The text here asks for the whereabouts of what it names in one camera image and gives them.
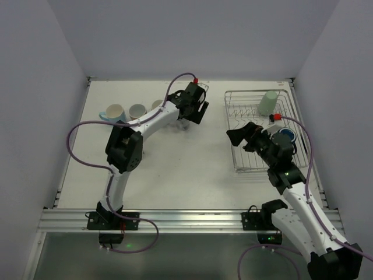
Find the pale blue white mug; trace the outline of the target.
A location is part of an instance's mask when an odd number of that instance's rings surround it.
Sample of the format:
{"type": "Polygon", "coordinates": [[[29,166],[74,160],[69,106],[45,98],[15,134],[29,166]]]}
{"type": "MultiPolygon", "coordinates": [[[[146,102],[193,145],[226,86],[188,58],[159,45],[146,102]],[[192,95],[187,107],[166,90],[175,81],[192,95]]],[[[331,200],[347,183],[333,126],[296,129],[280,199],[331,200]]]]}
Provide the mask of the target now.
{"type": "Polygon", "coordinates": [[[189,130],[190,124],[191,124],[191,122],[188,121],[188,120],[186,120],[186,119],[179,119],[179,120],[176,121],[176,127],[180,131],[187,131],[187,130],[189,130]]]}

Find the grey blue mug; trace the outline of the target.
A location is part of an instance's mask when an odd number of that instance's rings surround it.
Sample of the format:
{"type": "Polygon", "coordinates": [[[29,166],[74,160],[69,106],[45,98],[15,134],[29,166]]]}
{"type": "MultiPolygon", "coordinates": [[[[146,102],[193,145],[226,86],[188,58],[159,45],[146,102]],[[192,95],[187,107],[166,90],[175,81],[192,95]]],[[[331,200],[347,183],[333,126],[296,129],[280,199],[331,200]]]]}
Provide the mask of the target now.
{"type": "Polygon", "coordinates": [[[164,100],[156,100],[152,103],[152,106],[151,106],[151,109],[152,110],[157,110],[157,111],[162,111],[162,107],[163,107],[163,102],[164,100]]]}

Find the dark blue mug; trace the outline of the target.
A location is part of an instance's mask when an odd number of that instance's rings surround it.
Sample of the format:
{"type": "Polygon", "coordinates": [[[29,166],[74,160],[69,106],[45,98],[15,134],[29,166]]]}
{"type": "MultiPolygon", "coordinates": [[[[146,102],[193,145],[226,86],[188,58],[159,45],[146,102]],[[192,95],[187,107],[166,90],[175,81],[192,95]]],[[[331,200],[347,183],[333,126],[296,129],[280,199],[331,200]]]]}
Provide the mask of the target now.
{"type": "Polygon", "coordinates": [[[292,130],[291,128],[281,128],[279,130],[279,133],[281,134],[284,134],[284,135],[287,135],[289,138],[290,138],[290,141],[293,145],[295,145],[295,142],[297,140],[297,135],[296,133],[294,132],[294,130],[292,130]]]}

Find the mint green tumbler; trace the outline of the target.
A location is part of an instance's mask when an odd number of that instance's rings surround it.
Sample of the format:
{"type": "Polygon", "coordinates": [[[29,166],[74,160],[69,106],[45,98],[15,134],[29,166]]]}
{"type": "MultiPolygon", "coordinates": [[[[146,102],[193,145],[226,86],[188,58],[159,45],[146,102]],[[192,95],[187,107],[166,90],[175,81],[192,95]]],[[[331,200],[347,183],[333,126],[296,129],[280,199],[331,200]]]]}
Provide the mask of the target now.
{"type": "Polygon", "coordinates": [[[258,105],[258,113],[260,116],[268,116],[275,110],[278,94],[275,91],[267,91],[258,105]]]}

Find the pink dotted mug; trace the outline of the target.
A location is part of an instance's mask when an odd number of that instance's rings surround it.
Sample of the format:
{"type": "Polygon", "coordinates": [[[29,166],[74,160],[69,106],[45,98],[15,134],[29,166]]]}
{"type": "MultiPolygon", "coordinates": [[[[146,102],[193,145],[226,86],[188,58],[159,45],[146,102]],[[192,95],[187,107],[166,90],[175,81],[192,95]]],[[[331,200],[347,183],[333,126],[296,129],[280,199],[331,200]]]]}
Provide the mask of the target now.
{"type": "Polygon", "coordinates": [[[138,118],[141,118],[145,114],[147,114],[147,109],[144,105],[142,104],[133,104],[129,108],[129,117],[131,120],[136,120],[138,118]]]}

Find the light blue cup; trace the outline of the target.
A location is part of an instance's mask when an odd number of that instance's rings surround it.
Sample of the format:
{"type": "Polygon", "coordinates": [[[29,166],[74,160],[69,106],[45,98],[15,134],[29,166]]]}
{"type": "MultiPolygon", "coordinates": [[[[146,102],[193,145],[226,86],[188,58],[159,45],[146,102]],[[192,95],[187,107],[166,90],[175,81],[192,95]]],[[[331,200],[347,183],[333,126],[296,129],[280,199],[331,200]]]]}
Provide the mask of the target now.
{"type": "Polygon", "coordinates": [[[101,120],[117,123],[118,121],[126,122],[125,110],[120,104],[111,104],[105,111],[98,114],[101,120]]]}

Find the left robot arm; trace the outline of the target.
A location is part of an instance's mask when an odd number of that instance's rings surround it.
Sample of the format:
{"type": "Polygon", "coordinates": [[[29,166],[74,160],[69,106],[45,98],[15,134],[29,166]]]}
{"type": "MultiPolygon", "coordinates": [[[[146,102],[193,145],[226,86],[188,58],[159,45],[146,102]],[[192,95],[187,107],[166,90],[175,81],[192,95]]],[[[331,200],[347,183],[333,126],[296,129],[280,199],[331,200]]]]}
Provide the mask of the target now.
{"type": "Polygon", "coordinates": [[[190,82],[184,90],[167,96],[154,110],[131,121],[128,127],[112,129],[105,153],[109,171],[108,184],[96,211],[91,213],[89,229],[113,230],[120,227],[119,216],[123,195],[131,171],[141,163],[143,144],[151,135],[177,120],[186,119],[200,124],[209,103],[206,89],[197,82],[190,82]]]}

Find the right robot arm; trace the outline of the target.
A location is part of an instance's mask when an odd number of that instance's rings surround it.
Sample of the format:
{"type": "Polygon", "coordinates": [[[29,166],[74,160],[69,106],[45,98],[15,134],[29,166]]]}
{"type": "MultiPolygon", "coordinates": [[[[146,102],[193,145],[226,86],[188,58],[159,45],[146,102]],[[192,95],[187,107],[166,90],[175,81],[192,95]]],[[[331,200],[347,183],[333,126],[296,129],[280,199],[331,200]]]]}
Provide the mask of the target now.
{"type": "Polygon", "coordinates": [[[226,132],[232,146],[246,141],[268,166],[268,178],[281,199],[261,207],[265,224],[284,233],[307,262],[312,279],[357,279],[363,257],[358,244],[350,244],[314,200],[307,179],[293,162],[294,145],[281,132],[268,133],[249,122],[226,132]]]}

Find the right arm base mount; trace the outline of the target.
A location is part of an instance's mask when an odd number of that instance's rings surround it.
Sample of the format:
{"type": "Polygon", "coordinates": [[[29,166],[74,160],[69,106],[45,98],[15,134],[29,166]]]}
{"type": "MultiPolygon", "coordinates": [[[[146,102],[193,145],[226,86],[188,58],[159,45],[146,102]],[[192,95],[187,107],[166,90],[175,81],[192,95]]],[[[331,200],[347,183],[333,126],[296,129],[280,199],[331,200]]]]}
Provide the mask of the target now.
{"type": "Polygon", "coordinates": [[[282,245],[282,232],[272,223],[272,214],[277,210],[287,209],[288,206],[280,199],[266,202],[261,208],[251,205],[241,213],[242,229],[259,232],[257,239],[260,244],[282,245]]]}

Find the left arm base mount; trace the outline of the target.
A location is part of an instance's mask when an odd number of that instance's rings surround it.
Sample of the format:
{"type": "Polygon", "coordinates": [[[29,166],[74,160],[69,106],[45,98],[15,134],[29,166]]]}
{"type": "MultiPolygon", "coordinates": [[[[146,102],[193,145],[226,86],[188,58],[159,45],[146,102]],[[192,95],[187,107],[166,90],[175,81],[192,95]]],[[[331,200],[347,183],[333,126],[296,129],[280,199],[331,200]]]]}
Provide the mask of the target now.
{"type": "Polygon", "coordinates": [[[85,213],[87,218],[86,228],[88,230],[99,230],[99,244],[111,249],[122,243],[126,230],[136,231],[139,226],[139,212],[123,211],[123,207],[120,207],[116,213],[126,217],[126,219],[107,211],[100,202],[97,204],[95,211],[85,213]]]}

